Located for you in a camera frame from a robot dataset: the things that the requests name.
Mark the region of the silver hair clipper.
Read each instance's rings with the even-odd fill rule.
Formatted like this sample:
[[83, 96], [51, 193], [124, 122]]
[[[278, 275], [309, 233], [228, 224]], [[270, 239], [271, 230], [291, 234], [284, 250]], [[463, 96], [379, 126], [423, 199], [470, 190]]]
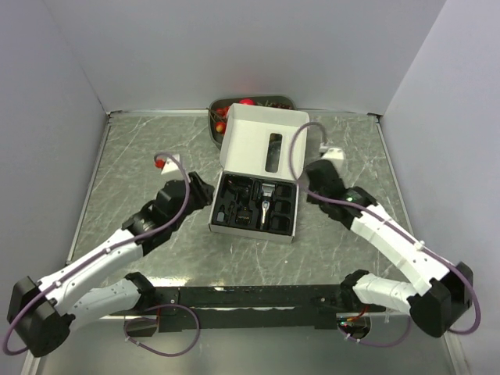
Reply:
[[270, 205], [271, 205], [274, 190], [275, 190], [274, 184], [264, 183], [262, 185], [261, 219], [260, 219], [260, 228], [261, 229], [263, 229], [266, 225], [266, 216], [270, 210]]

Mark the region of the white hair clipper box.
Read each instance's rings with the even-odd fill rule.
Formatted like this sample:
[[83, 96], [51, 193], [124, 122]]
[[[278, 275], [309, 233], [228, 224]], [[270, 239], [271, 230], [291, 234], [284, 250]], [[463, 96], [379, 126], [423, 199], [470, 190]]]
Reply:
[[[275, 109], [257, 105], [233, 104], [227, 117], [227, 128], [220, 149], [222, 172], [216, 185], [209, 229], [213, 233], [230, 234], [259, 240], [291, 243], [295, 237], [298, 214], [298, 188], [295, 178], [303, 171], [306, 148], [306, 132], [298, 129], [309, 121], [306, 112]], [[288, 199], [273, 193], [266, 225], [260, 228], [262, 185], [264, 183], [290, 184], [294, 190]], [[293, 223], [286, 234], [270, 231], [274, 203], [289, 201], [292, 214], [287, 216]], [[227, 223], [229, 205], [236, 202], [231, 223]], [[254, 218], [250, 227], [235, 223], [237, 211], [249, 207]], [[216, 222], [216, 215], [223, 211], [226, 222]]]

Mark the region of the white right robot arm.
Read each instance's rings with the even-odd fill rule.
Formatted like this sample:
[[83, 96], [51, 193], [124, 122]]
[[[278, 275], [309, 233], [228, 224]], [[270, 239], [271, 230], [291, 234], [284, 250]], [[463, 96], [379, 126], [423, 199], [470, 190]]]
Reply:
[[305, 173], [308, 202], [368, 241], [406, 278], [401, 282], [355, 271], [343, 282], [342, 305], [350, 311], [378, 305], [404, 313], [433, 338], [450, 331], [473, 304], [470, 267], [464, 262], [454, 265], [428, 250], [366, 190], [346, 187], [332, 162], [312, 162]]

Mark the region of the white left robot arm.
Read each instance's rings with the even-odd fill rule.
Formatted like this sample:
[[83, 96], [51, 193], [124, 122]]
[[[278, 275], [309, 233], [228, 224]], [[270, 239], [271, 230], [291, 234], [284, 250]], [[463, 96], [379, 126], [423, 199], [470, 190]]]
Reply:
[[113, 313], [155, 310], [157, 292], [141, 273], [129, 273], [109, 287], [111, 273], [145, 257], [167, 242], [187, 216], [213, 202], [214, 187], [196, 172], [170, 180], [156, 197], [127, 219], [106, 241], [51, 275], [15, 283], [9, 303], [9, 328], [2, 343], [17, 334], [25, 350], [42, 357], [57, 349], [78, 328]]

